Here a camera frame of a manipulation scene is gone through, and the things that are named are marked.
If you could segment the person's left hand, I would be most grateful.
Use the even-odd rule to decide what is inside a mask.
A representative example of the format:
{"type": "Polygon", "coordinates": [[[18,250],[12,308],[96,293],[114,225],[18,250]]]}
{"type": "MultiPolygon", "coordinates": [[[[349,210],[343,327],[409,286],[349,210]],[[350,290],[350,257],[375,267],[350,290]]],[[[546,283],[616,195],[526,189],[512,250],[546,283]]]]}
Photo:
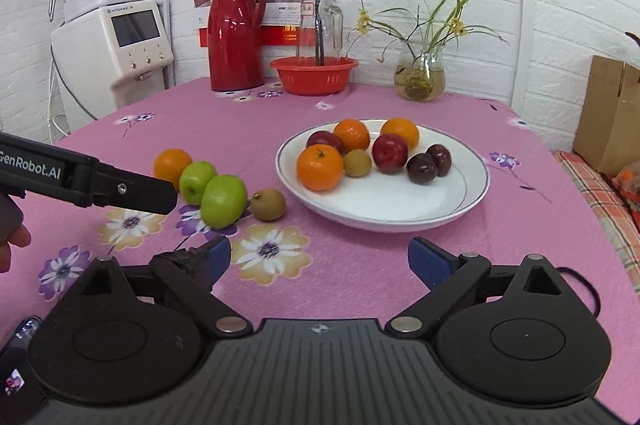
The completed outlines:
{"type": "Polygon", "coordinates": [[[25,247],[32,242],[32,235],[24,225],[11,232],[6,241],[0,244],[0,272],[5,273],[11,267],[11,246],[25,247]]]}

